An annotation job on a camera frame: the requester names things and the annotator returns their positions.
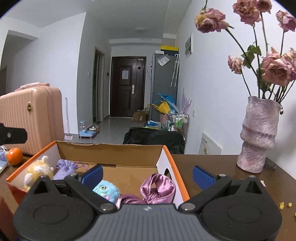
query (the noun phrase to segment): ceramic vase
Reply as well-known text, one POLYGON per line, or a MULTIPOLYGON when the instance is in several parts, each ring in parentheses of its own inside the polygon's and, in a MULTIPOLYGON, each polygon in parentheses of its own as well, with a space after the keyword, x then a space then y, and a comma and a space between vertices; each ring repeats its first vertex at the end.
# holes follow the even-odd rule
POLYGON ((248 97, 246 116, 242 123, 242 151, 237 165, 251 173, 263 170, 266 151, 274 147, 279 122, 280 104, 255 96, 248 97))

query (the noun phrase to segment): black fabric cover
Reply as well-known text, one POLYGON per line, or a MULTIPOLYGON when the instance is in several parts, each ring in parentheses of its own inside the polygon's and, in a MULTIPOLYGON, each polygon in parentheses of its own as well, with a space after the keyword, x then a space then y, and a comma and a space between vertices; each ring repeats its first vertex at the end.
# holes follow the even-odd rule
POLYGON ((185 141, 182 133, 132 127, 125 134, 123 144, 166 145, 171 154, 184 154, 185 141))

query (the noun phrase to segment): bottle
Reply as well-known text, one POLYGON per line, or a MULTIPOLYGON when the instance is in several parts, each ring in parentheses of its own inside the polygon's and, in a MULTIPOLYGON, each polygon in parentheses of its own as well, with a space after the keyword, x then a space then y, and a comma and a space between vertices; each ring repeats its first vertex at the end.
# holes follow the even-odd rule
POLYGON ((79 125, 80 125, 80 131, 86 131, 86 128, 85 128, 85 121, 80 121, 80 122, 79 122, 79 125))

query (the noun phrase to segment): gray refrigerator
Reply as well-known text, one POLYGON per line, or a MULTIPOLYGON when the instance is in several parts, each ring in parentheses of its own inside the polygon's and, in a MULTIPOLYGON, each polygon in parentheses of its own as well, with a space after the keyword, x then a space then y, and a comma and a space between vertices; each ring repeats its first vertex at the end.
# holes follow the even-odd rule
POLYGON ((176 77, 174 77, 172 87, 170 86, 177 57, 169 56, 170 61, 167 62, 165 65, 161 66, 157 61, 161 56, 163 55, 153 54, 152 58, 152 77, 149 113, 149 119, 152 121, 160 120, 159 112, 153 106, 151 106, 151 104, 154 104, 155 101, 160 100, 160 96, 157 95, 158 93, 172 96, 175 104, 177 100, 178 83, 176 83, 175 87, 176 77))

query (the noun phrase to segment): rose stem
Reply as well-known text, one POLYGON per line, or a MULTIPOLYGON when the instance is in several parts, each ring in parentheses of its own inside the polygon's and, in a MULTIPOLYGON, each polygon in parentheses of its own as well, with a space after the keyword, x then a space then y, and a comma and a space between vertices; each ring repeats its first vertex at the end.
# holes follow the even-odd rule
POLYGON ((272 93, 274 92, 274 87, 275 87, 275 86, 276 86, 276 85, 274 84, 273 87, 272 87, 272 89, 271 89, 270 95, 269 95, 269 97, 268 97, 269 100, 270 100, 270 98, 271 98, 272 93))
POLYGON ((275 100, 276 102, 278 102, 278 97, 279 97, 279 91, 280 91, 280 89, 281 89, 281 87, 279 86, 279 89, 278 89, 278 91, 277 91, 277 93, 276 93, 276 96, 274 97, 274 100, 275 100))
POLYGON ((248 85, 247 85, 247 82, 246 82, 246 80, 245 80, 245 78, 244 78, 244 74, 243 74, 243 73, 242 73, 242 77, 243 77, 243 79, 244 79, 244 83, 245 83, 245 85, 246 85, 246 87, 247 87, 247 89, 248 89, 249 95, 251 96, 250 89, 249 89, 249 87, 248 87, 248 85))
MULTIPOLYGON (((226 29, 226 31, 230 34, 230 36, 234 39, 234 41, 238 44, 238 46, 240 47, 240 49, 242 50, 242 52, 244 53, 245 56, 247 56, 246 52, 244 51, 244 49, 242 48, 242 46, 240 45, 240 43, 237 41, 237 39, 234 37, 234 35, 230 32, 229 29, 226 29)), ((254 70, 253 66, 251 65, 251 63, 249 62, 248 58, 246 58, 248 64, 251 66, 251 69, 253 70, 254 74, 257 76, 256 71, 254 70)))
POLYGON ((287 93, 283 96, 283 98, 281 99, 281 102, 284 100, 284 98, 287 96, 287 94, 289 93, 291 87, 293 86, 293 84, 295 83, 295 80, 293 81, 293 83, 291 84, 290 88, 288 89, 287 93))
POLYGON ((285 36, 285 31, 283 31, 283 38, 281 40, 281 55, 283 53, 283 47, 284 47, 284 36, 285 36))
POLYGON ((262 19, 262 29, 263 29, 263 35, 264 35, 264 40, 265 40, 265 47, 266 47, 266 55, 268 51, 268 43, 267 43, 267 38, 266 38, 266 32, 265 32, 265 26, 264 26, 264 21, 263 21, 263 15, 260 13, 261 19, 262 19))
MULTIPOLYGON (((257 41, 257 36, 256 36, 256 31, 255 31, 255 24, 253 24, 253 30, 254 30, 254 36, 255 36, 255 43, 256 43, 256 47, 258 47, 258 41, 257 41)), ((261 79, 261 69, 260 69, 260 60, 259 60, 259 55, 257 55, 257 60, 258 60, 258 77, 257 79, 261 79)), ((262 91, 262 98, 264 99, 265 97, 265 91, 262 91)), ((260 98, 260 87, 258 85, 258 98, 260 98)))
POLYGON ((205 11, 207 9, 207 0, 205 1, 205 6, 203 8, 203 10, 205 11))
POLYGON ((281 93, 279 95, 279 101, 281 100, 281 98, 284 96, 285 92, 287 90, 287 85, 285 87, 281 88, 281 93))

